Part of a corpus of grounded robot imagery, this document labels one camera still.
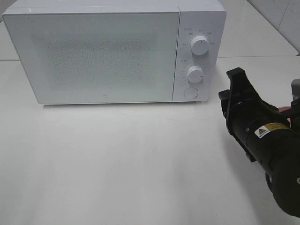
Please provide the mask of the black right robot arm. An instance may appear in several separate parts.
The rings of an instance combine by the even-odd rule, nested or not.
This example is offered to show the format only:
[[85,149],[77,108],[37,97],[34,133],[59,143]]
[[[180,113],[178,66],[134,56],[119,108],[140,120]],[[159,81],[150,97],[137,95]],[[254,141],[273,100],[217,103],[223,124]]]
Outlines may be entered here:
[[219,92],[230,135],[251,162],[265,171],[266,183],[285,213],[300,216],[300,95],[280,111],[261,99],[237,67],[226,72],[230,88]]

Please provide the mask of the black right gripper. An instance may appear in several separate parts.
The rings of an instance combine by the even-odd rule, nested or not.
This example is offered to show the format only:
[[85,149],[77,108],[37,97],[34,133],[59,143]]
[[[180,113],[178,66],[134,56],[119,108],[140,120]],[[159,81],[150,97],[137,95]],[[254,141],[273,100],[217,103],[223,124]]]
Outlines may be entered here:
[[240,67],[226,72],[230,90],[218,93],[222,114],[229,134],[245,151],[251,162],[269,160],[271,153],[264,153],[267,143],[262,139],[276,130],[289,130],[288,120],[278,109],[261,99]]

